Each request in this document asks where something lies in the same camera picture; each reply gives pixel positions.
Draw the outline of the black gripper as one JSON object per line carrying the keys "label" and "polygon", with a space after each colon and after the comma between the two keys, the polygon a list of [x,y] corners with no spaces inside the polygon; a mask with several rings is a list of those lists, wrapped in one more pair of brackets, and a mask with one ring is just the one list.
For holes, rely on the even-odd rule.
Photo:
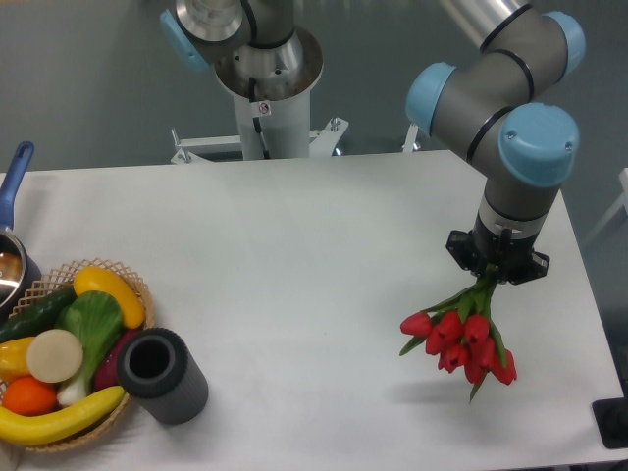
{"label": "black gripper", "polygon": [[537,237],[511,228],[492,231],[477,216],[471,231],[451,231],[445,248],[462,270],[476,277],[491,275],[499,283],[521,285],[548,273],[550,258],[535,250]]}

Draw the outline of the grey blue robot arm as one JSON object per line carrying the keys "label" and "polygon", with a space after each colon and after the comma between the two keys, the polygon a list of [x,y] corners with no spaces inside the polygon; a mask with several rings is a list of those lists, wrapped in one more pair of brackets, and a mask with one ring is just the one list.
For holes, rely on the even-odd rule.
{"label": "grey blue robot arm", "polygon": [[474,227],[452,232],[446,248],[475,276],[534,281],[550,264],[535,242],[580,145],[574,119],[540,96],[580,65],[585,34],[573,17],[528,1],[447,1],[445,10],[480,58],[465,70],[427,67],[405,112],[486,180]]}

